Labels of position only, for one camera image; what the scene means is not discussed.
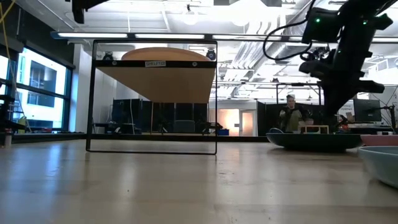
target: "round platform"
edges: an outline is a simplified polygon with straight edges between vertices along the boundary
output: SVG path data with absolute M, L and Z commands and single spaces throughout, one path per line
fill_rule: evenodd
M 267 137 L 275 145 L 304 151 L 344 151 L 363 145 L 359 134 L 268 133 Z

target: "person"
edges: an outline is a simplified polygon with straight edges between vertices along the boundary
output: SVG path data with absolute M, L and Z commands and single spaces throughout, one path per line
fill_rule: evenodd
M 296 107 L 292 95 L 287 95 L 286 100 L 287 105 L 279 113 L 280 129 L 285 133 L 293 133 L 299 130 L 299 124 L 306 120 L 307 113 L 302 107 Z

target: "black robotic mount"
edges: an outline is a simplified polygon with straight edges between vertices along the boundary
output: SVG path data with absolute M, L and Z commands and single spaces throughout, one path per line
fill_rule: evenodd
M 324 91 L 325 113 L 335 114 L 358 92 L 382 93 L 384 86 L 374 81 L 359 80 L 365 58 L 376 30 L 392 24 L 387 14 L 379 15 L 397 0 L 348 0 L 340 10 L 331 11 L 314 7 L 307 14 L 307 26 L 302 42 L 337 42 L 327 58 L 308 60 L 299 70 L 318 78 Z

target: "ceiling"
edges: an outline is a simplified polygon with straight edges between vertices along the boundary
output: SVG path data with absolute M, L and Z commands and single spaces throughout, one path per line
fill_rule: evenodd
M 17 3 L 35 17 L 60 32 L 156 32 L 156 33 L 201 33 L 201 34 L 260 34 L 264 35 L 288 22 L 301 21 L 305 16 L 309 0 L 285 0 L 282 8 L 267 7 L 260 0 L 239 0 L 229 6 L 215 6 L 219 0 L 110 0 L 85 12 L 85 24 L 73 20 L 71 3 L 65 0 L 17 0 Z M 338 9 L 339 5 L 329 0 L 318 0 L 317 7 Z M 398 21 L 398 9 L 387 11 L 393 20 Z M 303 27 L 282 30 L 279 34 L 302 35 Z M 377 35 L 397 36 L 398 22 Z M 130 44 L 107 47 L 120 58 L 125 52 L 147 47 L 148 45 Z M 91 46 L 85 45 L 87 51 Z M 209 46 L 175 45 L 206 54 Z M 272 43 L 267 51 L 276 56 L 288 55 L 303 50 L 303 46 L 293 43 Z M 374 70 L 379 63 L 389 61 L 386 67 L 396 67 L 398 46 L 373 45 L 374 57 L 365 63 L 364 70 Z M 302 61 L 293 58 L 276 64 L 266 59 L 262 53 L 261 42 L 218 42 L 218 80 L 224 82 L 271 82 L 277 78 L 280 82 L 316 82 L 307 74 L 298 70 Z M 297 95 L 316 100 L 317 94 L 309 87 L 285 88 L 281 95 L 295 91 Z M 261 85 L 220 85 L 218 96 L 225 98 L 275 98 L 275 86 Z

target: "glass wall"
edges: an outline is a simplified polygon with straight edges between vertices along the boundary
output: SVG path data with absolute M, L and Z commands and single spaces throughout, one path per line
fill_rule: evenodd
M 7 58 L 0 57 L 0 78 L 7 80 L 9 87 L 16 85 L 16 89 L 11 91 L 15 96 L 12 121 L 18 123 L 26 117 L 27 125 L 33 131 L 42 128 L 67 130 L 71 70 L 32 50 L 24 49 L 15 67 L 14 85 L 12 75 L 7 76 L 7 63 Z

